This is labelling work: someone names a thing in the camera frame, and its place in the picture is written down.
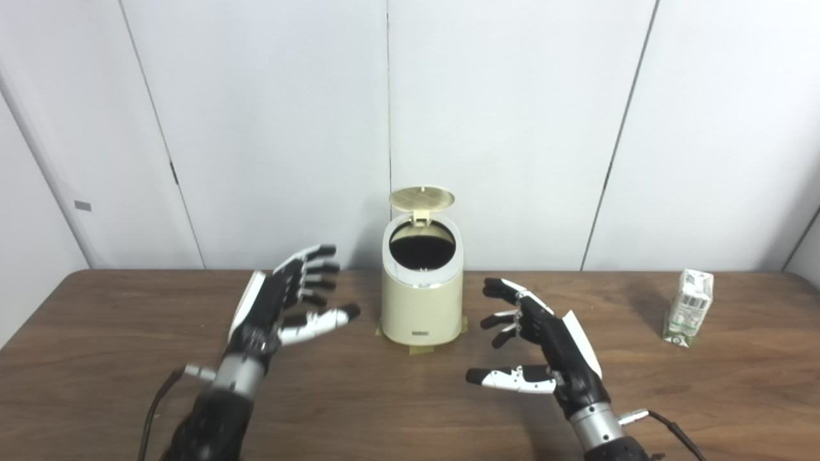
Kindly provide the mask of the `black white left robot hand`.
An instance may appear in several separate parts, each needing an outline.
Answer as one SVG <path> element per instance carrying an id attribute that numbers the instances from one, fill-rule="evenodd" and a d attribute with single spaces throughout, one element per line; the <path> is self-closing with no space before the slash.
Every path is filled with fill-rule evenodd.
<path id="1" fill-rule="evenodd" d="M 270 271 L 255 271 L 231 321 L 224 355 L 251 359 L 267 373 L 280 348 L 354 321 L 361 313 L 357 304 L 328 309 L 327 298 L 317 293 L 336 289 L 336 281 L 329 278 L 340 272 L 332 260 L 335 254 L 336 245 L 314 245 Z"/>

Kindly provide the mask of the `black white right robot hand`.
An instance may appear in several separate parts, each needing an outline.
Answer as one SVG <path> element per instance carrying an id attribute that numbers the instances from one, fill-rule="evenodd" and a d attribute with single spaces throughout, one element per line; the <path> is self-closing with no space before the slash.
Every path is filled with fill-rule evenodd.
<path id="1" fill-rule="evenodd" d="M 501 348 L 519 337 L 541 347 L 546 362 L 512 368 L 471 368 L 466 372 L 466 382 L 515 392 L 553 394 L 566 419 L 589 407 L 611 403 L 600 364 L 573 312 L 557 317 L 533 292 L 507 279 L 487 277 L 482 292 L 487 298 L 515 306 L 480 322 L 484 330 L 505 325 L 492 340 L 492 347 Z"/>

